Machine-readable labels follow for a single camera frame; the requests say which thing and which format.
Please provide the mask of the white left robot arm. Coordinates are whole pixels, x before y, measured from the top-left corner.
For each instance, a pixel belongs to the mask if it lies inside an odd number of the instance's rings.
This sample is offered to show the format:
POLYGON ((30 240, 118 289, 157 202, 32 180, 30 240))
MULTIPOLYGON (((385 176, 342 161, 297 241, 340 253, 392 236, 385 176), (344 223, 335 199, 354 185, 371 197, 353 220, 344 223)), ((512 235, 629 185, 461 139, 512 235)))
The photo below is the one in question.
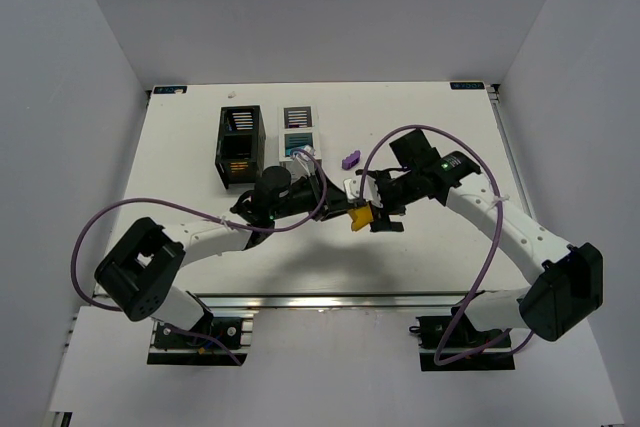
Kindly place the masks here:
POLYGON ((171 227, 140 218, 98 265, 95 280, 132 322, 152 318, 175 332, 209 334, 213 315, 175 286, 179 270, 260 245, 275 232, 278 219, 302 215, 306 221, 325 220, 347 214, 358 201, 356 185, 348 180, 339 188, 316 167, 298 178, 284 167, 269 167, 231 207, 239 222, 200 214, 195 222, 171 227))

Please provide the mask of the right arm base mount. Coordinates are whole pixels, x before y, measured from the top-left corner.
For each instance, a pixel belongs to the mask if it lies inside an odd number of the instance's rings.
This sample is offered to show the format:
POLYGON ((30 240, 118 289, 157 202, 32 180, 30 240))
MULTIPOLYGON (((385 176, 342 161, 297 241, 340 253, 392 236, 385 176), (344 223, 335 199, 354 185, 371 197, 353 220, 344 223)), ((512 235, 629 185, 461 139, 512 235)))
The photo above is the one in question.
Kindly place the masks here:
MULTIPOLYGON (((515 369, 513 355, 509 354, 511 350, 509 337, 482 353, 468 355, 454 363, 438 366, 434 362, 435 351, 450 320, 450 315, 421 316, 408 327, 409 334, 418 341, 422 372, 513 371, 515 369)), ((468 320, 462 319, 453 330, 441 357, 446 358, 473 348, 484 347, 490 341, 499 338, 501 334, 501 330, 476 331, 468 320)))

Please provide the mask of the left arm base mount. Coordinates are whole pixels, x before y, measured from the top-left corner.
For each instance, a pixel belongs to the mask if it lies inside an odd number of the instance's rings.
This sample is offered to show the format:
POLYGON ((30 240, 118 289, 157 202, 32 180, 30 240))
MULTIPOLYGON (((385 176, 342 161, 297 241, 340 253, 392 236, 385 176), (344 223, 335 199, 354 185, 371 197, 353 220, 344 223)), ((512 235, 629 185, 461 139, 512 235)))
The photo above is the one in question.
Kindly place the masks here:
POLYGON ((239 367, 247 359, 255 311, 219 310, 206 338, 176 333, 155 321, 147 364, 156 366, 239 367))

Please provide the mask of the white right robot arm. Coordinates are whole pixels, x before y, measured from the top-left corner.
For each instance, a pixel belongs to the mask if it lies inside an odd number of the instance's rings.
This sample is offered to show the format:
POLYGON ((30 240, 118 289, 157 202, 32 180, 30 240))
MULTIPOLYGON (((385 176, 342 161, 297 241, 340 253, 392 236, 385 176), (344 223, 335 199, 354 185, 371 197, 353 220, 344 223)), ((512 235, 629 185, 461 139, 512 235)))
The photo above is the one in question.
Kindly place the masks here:
POLYGON ((461 216, 491 242, 478 276, 451 310, 444 337, 462 327, 466 335, 527 329, 549 342, 560 339, 603 303, 603 256, 591 243, 571 244, 515 206, 487 163, 469 146, 441 155, 427 140, 428 127, 408 125, 384 138, 402 174, 375 176, 383 214, 393 215, 424 198, 461 216), (497 252, 527 281, 523 289, 482 291, 497 252))

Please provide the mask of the purple stepped lego brick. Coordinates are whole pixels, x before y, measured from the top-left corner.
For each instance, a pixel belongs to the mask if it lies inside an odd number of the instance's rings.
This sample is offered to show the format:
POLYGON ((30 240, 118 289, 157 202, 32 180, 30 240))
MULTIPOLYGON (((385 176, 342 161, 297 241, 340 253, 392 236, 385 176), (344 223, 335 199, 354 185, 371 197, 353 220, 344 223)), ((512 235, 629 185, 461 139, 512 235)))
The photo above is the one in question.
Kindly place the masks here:
POLYGON ((361 151, 354 150, 341 160, 341 168, 345 171, 353 169, 361 160, 361 151))

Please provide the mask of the yellow L-shaped lego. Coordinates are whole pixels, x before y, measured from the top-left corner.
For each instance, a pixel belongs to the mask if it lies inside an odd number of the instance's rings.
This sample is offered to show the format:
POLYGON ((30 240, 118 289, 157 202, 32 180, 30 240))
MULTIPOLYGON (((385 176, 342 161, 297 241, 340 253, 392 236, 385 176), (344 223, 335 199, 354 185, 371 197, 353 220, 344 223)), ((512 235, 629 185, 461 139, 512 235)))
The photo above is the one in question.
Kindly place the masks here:
POLYGON ((351 208, 348 211, 348 215, 351 219, 351 230, 353 232, 360 231, 374 221, 374 213, 369 202, 351 208))

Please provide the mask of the yellow orange lego piece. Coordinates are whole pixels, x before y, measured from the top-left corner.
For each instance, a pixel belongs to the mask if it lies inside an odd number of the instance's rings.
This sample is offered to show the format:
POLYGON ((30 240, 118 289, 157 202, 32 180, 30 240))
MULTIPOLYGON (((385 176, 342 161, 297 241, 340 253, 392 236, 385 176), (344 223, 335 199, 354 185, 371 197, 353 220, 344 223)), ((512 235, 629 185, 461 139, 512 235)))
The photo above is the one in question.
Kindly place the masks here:
POLYGON ((252 172, 249 162, 229 162, 227 167, 231 178, 246 177, 252 172))

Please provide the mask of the teal long lego brick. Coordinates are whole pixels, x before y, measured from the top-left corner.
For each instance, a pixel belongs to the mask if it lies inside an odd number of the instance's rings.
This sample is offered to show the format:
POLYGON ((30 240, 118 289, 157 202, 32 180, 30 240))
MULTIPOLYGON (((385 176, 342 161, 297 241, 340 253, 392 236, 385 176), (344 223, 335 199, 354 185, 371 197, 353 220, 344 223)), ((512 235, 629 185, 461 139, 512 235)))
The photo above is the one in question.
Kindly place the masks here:
POLYGON ((305 145, 314 147, 312 133, 287 133, 284 135, 284 154, 286 157, 290 157, 293 148, 305 145))

